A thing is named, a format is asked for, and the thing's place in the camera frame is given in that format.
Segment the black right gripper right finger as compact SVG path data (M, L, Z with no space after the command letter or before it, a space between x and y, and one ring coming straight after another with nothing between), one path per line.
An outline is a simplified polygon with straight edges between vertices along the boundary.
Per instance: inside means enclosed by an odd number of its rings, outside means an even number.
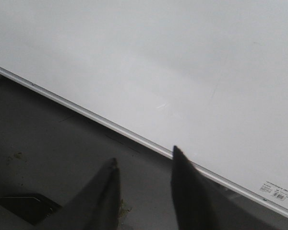
M227 199L173 147L171 194L180 230L261 230L263 222Z

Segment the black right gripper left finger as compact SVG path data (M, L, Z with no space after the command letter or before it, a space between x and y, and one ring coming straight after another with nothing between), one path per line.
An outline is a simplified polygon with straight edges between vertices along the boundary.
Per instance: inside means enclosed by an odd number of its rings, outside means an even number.
M120 211L120 170L107 160L91 181L38 230L116 230Z

